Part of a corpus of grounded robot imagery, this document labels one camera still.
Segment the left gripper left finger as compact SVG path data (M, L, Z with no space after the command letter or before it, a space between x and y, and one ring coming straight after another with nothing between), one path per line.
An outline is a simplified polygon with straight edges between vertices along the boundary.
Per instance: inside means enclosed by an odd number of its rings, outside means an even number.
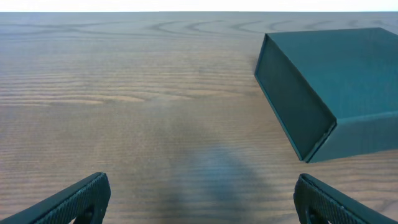
M96 172L1 224L102 224L110 197L107 175Z

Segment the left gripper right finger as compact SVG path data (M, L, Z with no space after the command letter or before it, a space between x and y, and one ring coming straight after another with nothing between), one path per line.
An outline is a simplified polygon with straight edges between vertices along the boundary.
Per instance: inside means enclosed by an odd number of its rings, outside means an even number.
M397 224L309 174L300 174L294 205L301 224Z

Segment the dark green gift box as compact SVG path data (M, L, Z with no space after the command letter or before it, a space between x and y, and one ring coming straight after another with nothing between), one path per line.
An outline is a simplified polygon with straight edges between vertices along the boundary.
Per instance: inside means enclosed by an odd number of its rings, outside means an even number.
M268 33L254 75L299 160L397 148L395 33Z

